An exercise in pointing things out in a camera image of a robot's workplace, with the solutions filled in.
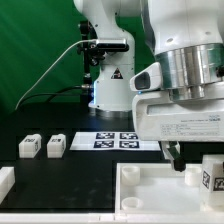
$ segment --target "black cable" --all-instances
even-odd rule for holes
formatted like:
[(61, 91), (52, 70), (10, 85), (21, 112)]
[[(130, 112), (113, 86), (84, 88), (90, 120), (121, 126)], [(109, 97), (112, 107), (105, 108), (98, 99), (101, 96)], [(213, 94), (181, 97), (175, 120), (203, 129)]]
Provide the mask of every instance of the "black cable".
[(38, 96), (80, 96), (80, 94), (63, 94), (63, 93), (39, 93), (39, 94), (35, 94), (32, 96), (28, 96), (26, 98), (24, 98), (23, 100), (21, 100), (21, 102), (18, 104), (18, 108), (27, 100), (34, 98), (34, 97), (38, 97)]
[[(64, 93), (64, 92), (67, 92), (67, 91), (70, 91), (70, 90), (73, 90), (73, 89), (82, 89), (81, 86), (71, 86), (71, 87), (66, 87), (64, 89), (61, 89), (59, 91), (57, 91), (55, 94), (57, 93)], [(53, 100), (57, 95), (52, 95), (51, 97), (49, 97), (47, 100), (46, 100), (46, 103), (50, 103), (51, 100)]]

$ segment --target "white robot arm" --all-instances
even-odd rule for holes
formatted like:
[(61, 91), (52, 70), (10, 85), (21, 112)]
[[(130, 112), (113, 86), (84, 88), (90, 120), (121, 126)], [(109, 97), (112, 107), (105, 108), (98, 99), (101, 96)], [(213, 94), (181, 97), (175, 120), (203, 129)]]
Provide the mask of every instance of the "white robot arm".
[[(223, 0), (141, 5), (146, 43), (161, 67), (149, 67), (148, 83), (144, 71), (130, 81), (133, 90), (145, 87), (133, 100), (135, 131), (142, 140), (161, 141), (164, 151), (175, 148), (172, 141), (223, 142)], [(160, 91), (149, 92), (159, 75)]]
[(109, 52), (100, 64), (100, 75), (94, 83), (92, 112), (105, 117), (127, 117), (134, 94), (129, 81), (134, 76), (134, 38), (116, 24), (116, 16), (140, 15), (139, 0), (74, 0), (76, 8), (92, 24), (97, 34), (96, 47), (128, 46), (127, 52)]

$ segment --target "black table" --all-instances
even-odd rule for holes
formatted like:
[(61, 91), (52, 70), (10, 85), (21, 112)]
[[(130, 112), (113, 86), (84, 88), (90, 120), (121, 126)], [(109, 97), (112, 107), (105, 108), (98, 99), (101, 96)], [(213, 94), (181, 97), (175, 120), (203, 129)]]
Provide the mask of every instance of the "black table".
[[(33, 103), (21, 107), (0, 125), (0, 168), (15, 167), (16, 184), (0, 212), (114, 212), (118, 162), (164, 162), (159, 151), (70, 151), (77, 131), (134, 131), (132, 119), (106, 119), (72, 103)], [(34, 159), (20, 159), (18, 144), (40, 134), (42, 148)], [(52, 135), (65, 134), (62, 159), (47, 158)]]

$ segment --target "printed marker sheet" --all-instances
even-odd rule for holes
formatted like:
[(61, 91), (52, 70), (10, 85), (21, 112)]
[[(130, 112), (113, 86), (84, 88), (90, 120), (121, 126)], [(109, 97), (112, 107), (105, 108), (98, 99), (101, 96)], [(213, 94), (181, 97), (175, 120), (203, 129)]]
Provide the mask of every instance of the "printed marker sheet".
[(156, 141), (141, 141), (134, 132), (77, 132), (70, 150), (159, 151)]

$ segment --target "white box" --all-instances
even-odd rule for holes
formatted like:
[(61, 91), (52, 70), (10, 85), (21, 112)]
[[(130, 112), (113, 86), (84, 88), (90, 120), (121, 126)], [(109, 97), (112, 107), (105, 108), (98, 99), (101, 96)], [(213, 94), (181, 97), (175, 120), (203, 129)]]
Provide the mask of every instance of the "white box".
[(41, 136), (39, 134), (27, 135), (19, 144), (20, 158), (34, 158), (41, 148)]
[(48, 158), (62, 158), (66, 148), (66, 137), (63, 134), (53, 135), (47, 144)]
[(0, 204), (15, 183), (14, 167), (3, 167), (0, 170)]

